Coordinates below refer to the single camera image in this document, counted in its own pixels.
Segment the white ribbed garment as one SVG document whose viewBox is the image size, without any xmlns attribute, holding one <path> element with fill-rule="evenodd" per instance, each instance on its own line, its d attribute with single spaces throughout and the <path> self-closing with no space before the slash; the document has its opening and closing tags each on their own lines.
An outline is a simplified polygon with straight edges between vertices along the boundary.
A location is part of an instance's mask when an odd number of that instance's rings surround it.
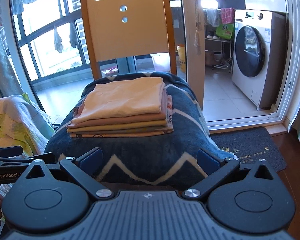
<svg viewBox="0 0 300 240">
<path fill-rule="evenodd" d="M 23 155 L 42 154 L 54 132 L 50 117 L 26 93 L 0 98 L 0 147 L 21 146 Z"/>
</svg>

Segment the dark door mat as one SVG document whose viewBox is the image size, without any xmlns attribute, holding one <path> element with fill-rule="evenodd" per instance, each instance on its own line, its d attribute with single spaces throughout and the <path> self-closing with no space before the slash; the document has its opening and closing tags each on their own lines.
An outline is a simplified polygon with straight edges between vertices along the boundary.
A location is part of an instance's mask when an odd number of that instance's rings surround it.
<svg viewBox="0 0 300 240">
<path fill-rule="evenodd" d="M 242 164 L 265 159 L 276 171 L 286 168 L 286 161 L 264 127 L 212 134 L 211 139 L 226 152 L 237 156 Z"/>
</svg>

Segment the yellow folded garment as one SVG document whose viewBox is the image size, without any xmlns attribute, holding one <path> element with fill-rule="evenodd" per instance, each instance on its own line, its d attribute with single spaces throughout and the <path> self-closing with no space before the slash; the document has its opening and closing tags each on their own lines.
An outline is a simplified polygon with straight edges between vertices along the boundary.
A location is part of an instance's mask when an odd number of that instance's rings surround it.
<svg viewBox="0 0 300 240">
<path fill-rule="evenodd" d="M 111 125 L 94 125 L 94 126 L 84 126 L 78 128 L 66 128 L 68 133 L 79 133 L 79 132 L 94 132 L 94 131 L 117 131 L 122 129 L 133 129 L 133 128 L 143 128 L 152 126 L 166 126 L 167 120 L 157 120 L 157 121 L 143 121 L 143 122 L 133 122 L 128 124 L 111 124 Z"/>
</svg>

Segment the navy zigzag blanket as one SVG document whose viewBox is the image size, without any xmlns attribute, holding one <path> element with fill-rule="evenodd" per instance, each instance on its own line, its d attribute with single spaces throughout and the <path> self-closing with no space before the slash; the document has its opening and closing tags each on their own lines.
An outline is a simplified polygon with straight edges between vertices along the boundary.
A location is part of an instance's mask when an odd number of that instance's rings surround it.
<svg viewBox="0 0 300 240">
<path fill-rule="evenodd" d="M 96 84 L 114 83 L 139 77 L 161 77 L 173 102 L 170 134 L 139 138 L 72 138 L 66 126 L 72 119 L 69 113 L 48 141 L 45 152 L 60 156 L 80 157 L 89 150 L 102 150 L 102 163 L 92 177 L 103 183 L 171 186 L 185 190 L 207 177 L 214 170 L 212 159 L 197 154 L 208 153 L 220 159 L 236 155 L 220 150 L 211 139 L 197 98 L 186 81 L 165 72 L 133 73 L 98 79 L 85 87 L 84 100 Z"/>
</svg>

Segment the hanging grey cloth left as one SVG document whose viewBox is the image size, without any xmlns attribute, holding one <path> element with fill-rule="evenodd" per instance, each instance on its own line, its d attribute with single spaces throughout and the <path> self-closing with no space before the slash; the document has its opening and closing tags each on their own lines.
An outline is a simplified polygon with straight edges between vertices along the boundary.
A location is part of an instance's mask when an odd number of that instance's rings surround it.
<svg viewBox="0 0 300 240">
<path fill-rule="evenodd" d="M 62 53 L 63 52 L 62 38 L 60 37 L 56 26 L 54 26 L 53 28 L 53 36 L 54 36 L 55 50 L 58 51 L 59 53 Z"/>
</svg>

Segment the hanging grey cloth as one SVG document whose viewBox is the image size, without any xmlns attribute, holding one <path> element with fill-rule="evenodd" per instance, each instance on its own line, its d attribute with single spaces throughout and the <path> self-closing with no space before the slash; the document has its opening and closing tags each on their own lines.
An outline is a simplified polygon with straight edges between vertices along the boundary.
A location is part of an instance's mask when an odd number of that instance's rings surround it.
<svg viewBox="0 0 300 240">
<path fill-rule="evenodd" d="M 58 51 L 59 53 L 62 53 L 63 52 L 62 38 L 60 37 L 56 26 L 54 26 L 53 28 L 53 36 L 54 36 L 55 50 Z"/>
<path fill-rule="evenodd" d="M 69 41 L 70 41 L 70 46 L 72 46 L 72 48 L 78 48 L 79 36 L 73 22 L 69 23 Z"/>
</svg>

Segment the white front-load washing machine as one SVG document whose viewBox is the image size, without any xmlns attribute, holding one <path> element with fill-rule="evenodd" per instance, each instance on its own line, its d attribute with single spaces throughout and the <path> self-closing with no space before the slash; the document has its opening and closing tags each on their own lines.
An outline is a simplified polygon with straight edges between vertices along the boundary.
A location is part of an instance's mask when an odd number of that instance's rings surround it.
<svg viewBox="0 0 300 240">
<path fill-rule="evenodd" d="M 286 50 L 286 16 L 273 11 L 235 11 L 232 82 L 258 109 L 269 109 L 277 99 Z"/>
</svg>

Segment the hanging grey cloth right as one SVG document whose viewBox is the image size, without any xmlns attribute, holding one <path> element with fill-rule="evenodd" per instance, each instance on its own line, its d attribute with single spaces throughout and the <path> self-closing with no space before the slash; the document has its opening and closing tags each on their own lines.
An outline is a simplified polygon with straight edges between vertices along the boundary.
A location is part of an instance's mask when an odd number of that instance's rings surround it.
<svg viewBox="0 0 300 240">
<path fill-rule="evenodd" d="M 72 48 L 78 48 L 79 36 L 73 22 L 69 23 L 69 41 L 70 41 L 70 46 L 72 46 Z"/>
</svg>

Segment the metal storage rack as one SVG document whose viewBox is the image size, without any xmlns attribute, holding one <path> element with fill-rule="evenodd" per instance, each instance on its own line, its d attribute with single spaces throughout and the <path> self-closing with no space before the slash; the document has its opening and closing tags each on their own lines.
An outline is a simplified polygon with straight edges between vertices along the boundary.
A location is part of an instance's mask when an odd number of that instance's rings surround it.
<svg viewBox="0 0 300 240">
<path fill-rule="evenodd" d="M 220 9 L 204 9 L 204 16 L 206 65 L 230 71 L 233 58 L 234 34 L 231 40 L 221 39 L 215 34 L 216 28 L 222 24 Z"/>
</svg>

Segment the white plastic bin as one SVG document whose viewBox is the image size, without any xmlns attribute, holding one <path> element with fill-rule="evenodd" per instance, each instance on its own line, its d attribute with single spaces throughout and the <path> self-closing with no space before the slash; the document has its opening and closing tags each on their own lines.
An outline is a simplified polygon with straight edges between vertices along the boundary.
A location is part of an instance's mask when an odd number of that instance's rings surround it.
<svg viewBox="0 0 300 240">
<path fill-rule="evenodd" d="M 156 53 L 151 54 L 154 70 L 156 72 L 170 72 L 170 54 Z"/>
</svg>

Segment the yellow bucket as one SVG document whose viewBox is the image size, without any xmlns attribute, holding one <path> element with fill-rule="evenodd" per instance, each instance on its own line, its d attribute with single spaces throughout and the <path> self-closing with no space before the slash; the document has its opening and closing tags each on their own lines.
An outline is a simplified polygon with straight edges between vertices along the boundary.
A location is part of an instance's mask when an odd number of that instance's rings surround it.
<svg viewBox="0 0 300 240">
<path fill-rule="evenodd" d="M 180 69 L 183 73 L 186 73 L 186 54 L 185 54 L 185 46 L 184 45 L 177 45 L 177 51 L 179 56 L 179 64 Z"/>
</svg>

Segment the green bag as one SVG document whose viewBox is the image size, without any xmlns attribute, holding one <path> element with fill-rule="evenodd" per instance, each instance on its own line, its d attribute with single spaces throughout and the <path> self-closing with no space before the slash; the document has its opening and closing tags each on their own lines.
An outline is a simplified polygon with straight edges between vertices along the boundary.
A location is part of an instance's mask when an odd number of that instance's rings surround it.
<svg viewBox="0 0 300 240">
<path fill-rule="evenodd" d="M 221 39 L 231 40 L 234 32 L 235 32 L 235 25 L 233 23 L 228 23 L 228 24 L 220 24 L 216 28 L 215 34 Z"/>
</svg>

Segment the wooden chair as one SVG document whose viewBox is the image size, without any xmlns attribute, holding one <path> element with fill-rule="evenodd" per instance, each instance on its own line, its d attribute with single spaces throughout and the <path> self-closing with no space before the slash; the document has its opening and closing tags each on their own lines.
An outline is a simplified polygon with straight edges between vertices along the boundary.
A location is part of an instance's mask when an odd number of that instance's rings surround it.
<svg viewBox="0 0 300 240">
<path fill-rule="evenodd" d="M 170 0 L 80 0 L 90 67 L 101 78 L 99 62 L 168 53 L 177 74 Z"/>
</svg>

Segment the pink hanging towel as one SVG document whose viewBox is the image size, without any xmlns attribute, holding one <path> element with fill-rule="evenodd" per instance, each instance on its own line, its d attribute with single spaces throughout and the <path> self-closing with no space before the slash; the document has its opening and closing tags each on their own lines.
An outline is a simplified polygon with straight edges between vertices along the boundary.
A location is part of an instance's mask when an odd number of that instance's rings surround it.
<svg viewBox="0 0 300 240">
<path fill-rule="evenodd" d="M 232 24 L 235 22 L 235 9 L 230 8 L 221 8 L 220 17 L 222 24 Z"/>
</svg>

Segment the white sliding door frame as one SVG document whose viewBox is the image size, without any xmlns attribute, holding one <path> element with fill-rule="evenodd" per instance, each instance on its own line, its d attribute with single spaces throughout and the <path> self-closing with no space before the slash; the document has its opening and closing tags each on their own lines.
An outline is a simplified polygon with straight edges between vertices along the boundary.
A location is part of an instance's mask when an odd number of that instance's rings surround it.
<svg viewBox="0 0 300 240">
<path fill-rule="evenodd" d="M 286 61 L 277 99 L 269 109 L 258 109 L 232 82 L 234 37 L 231 70 L 205 70 L 203 115 L 210 133 L 260 126 L 271 135 L 286 133 L 300 95 L 300 0 L 245 0 L 243 10 L 286 16 Z"/>
</svg>

